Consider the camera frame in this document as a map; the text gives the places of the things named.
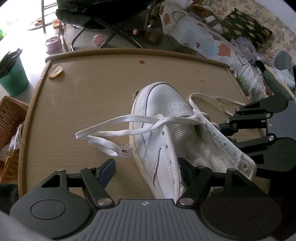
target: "pillow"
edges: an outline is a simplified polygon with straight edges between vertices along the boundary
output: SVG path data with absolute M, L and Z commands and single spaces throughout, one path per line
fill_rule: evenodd
M 261 26 L 255 19 L 240 12 L 237 8 L 225 17 L 221 25 L 224 32 L 222 36 L 226 40 L 235 40 L 241 36 L 249 40 L 255 48 L 260 47 L 272 34 L 269 29 Z

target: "metal screw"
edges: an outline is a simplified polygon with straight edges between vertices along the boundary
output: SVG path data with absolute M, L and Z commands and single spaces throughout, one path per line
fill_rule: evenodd
M 110 198 L 101 198 L 98 200 L 98 204 L 101 206 L 108 206 L 112 203 L 112 200 Z
M 179 200 L 179 203 L 183 206 L 189 206 L 189 205 L 192 205 L 194 201 L 191 198 L 185 197 L 185 198 L 181 198 Z

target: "shoelace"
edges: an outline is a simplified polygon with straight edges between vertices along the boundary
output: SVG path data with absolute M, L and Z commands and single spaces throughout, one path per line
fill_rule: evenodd
M 86 140 L 88 141 L 92 146 L 98 148 L 100 151 L 106 153 L 109 156 L 117 157 L 121 155 L 121 148 L 116 145 L 112 141 L 108 141 L 101 137 L 118 137 L 118 136 L 130 136 L 130 135 L 140 135 L 144 134 L 153 130 L 156 130 L 157 128 L 161 127 L 165 124 L 181 124 L 181 125 L 205 125 L 205 122 L 196 120 L 198 116 L 203 115 L 205 118 L 210 120 L 210 117 L 207 113 L 201 112 L 196 104 L 192 101 L 192 98 L 204 98 L 211 100 L 216 105 L 218 105 L 226 114 L 232 116 L 232 113 L 227 111 L 224 106 L 219 102 L 225 101 L 225 102 L 231 102 L 238 105 L 244 105 L 243 103 L 224 98 L 224 97 L 211 97 L 206 94 L 202 93 L 194 93 L 190 95 L 189 103 L 191 107 L 193 108 L 193 115 L 190 117 L 176 117 L 176 116 L 167 116 L 164 118 L 157 118 L 157 117 L 151 117 L 151 116 L 145 116 L 145 115 L 123 115 L 116 118 L 113 118 L 111 120 L 105 121 L 103 123 L 94 125 L 92 127 L 89 127 L 87 129 L 84 129 L 82 131 L 77 132 L 76 140 Z M 140 122 L 140 123 L 148 123 L 152 124 L 152 126 L 146 127 L 146 128 L 140 128 L 136 130 L 121 130 L 121 131 L 102 131 L 103 129 L 110 127 L 112 125 L 116 125 L 122 122 Z M 216 123 L 211 122 L 218 130 L 219 125 Z

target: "wicker basket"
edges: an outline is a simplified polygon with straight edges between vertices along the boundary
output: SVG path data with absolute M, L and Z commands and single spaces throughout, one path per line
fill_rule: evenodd
M 0 102 L 0 149 L 10 143 L 20 124 L 25 121 L 29 104 L 4 96 Z M 0 183 L 17 181 L 20 150 L 13 150 L 5 163 L 0 161 Z

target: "jar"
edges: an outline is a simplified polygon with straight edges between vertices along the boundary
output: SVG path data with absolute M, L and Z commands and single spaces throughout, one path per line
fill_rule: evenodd
M 146 39 L 152 45 L 158 45 L 162 41 L 163 31 L 157 27 L 157 22 L 150 21 L 150 24 L 146 28 Z

